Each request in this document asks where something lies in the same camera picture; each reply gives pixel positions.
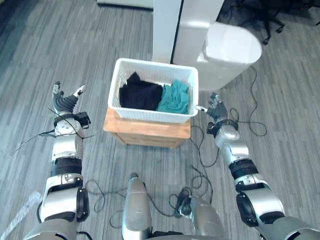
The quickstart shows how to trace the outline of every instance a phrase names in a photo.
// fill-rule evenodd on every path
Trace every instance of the gray carpet floor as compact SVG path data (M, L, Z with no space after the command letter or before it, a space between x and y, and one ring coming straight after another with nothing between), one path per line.
M320 11L310 12L307 17L280 14L285 29L274 34L254 65L258 76L253 92L259 107L252 120L264 122L268 134L255 136L247 124L240 124L239 132L286 213L320 228L320 26L314 26ZM103 131L116 60L152 58L152 12L98 7L93 0L8 0L0 6L0 21L0 234L32 191L43 192L53 138L39 136L18 152L15 149L53 128L55 116L48 108L56 80L65 94L87 84L76 111L87 111L92 125L86 134L96 136L84 140L84 181L95 179L102 189L116 190L126 187L129 174L137 172L157 206L171 213L168 196L191 186L196 175L191 165L201 169L197 149L190 141L177 149L124 146ZM253 32L262 39L261 29ZM241 120L247 120L254 107L253 78L248 69L219 91L228 108L238 109ZM201 92L200 103L206 105L209 96ZM209 120L198 114L192 124L205 129ZM191 137L199 143L200 131L193 129ZM204 163L211 163L216 153L213 137L206 135L201 148ZM241 222L233 179L223 159L219 157L207 171L212 205L227 236L257 239L258 232ZM203 190L204 186L194 192ZM78 229L97 240L121 239L121 230L112 228L109 219L123 208L123 198L108 195L103 210L95 213L98 196L89 197L90 216ZM162 216L153 206L151 215L154 230L193 232L187 219ZM114 215L112 223L120 222L121 214ZM33 206L8 239L21 239L35 224Z

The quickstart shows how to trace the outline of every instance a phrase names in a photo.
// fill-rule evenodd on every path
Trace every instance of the wooden stool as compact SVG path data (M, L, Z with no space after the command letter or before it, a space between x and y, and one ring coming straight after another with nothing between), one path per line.
M108 107L103 129L123 144L176 148L190 138L191 119L185 123L126 119Z

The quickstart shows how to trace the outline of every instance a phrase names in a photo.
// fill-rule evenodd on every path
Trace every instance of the plastic basket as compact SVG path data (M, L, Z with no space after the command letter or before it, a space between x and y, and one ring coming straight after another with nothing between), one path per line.
M141 80L147 82L172 84L173 81L177 79L189 85L189 114L121 107L119 88L127 82L127 79L134 72L140 76ZM195 109L195 105L198 105L198 99L198 71L194 67L127 58L119 58L115 63L108 97L108 106L114 109L122 118L164 123L185 123L188 119L197 115L198 111Z

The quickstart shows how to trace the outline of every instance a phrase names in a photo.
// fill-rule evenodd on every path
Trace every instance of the white trash bin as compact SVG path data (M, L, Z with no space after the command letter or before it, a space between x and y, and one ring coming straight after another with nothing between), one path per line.
M259 40L247 29L215 22L194 66L199 89L218 90L254 64L262 54Z
M169 113L121 107L119 89L127 79L136 72L141 80L158 84L171 85L174 80L184 82L189 86L190 105L188 114ZM173 64L120 58L116 61L108 97L108 107L114 109L122 118L163 123L185 123L197 115L195 105L198 105L198 71L194 67Z

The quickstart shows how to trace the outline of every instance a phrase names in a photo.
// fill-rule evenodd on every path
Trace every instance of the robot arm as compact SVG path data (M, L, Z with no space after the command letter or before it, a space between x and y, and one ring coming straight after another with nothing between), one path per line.
M79 96L86 86L63 98L60 82L53 91L55 140L52 150L50 177L46 181L39 209L40 224L26 237L29 239L76 239L79 222L89 216L88 192L83 188L82 159L83 127L89 126L86 112L73 114Z
M285 216L283 204L258 172L247 145L240 140L238 124L227 119L227 109L218 95L213 94L211 99L211 108L198 109L215 121L209 123L207 133L214 136L234 179L242 221L255 227L268 240L320 239L320 232L315 228L297 218Z

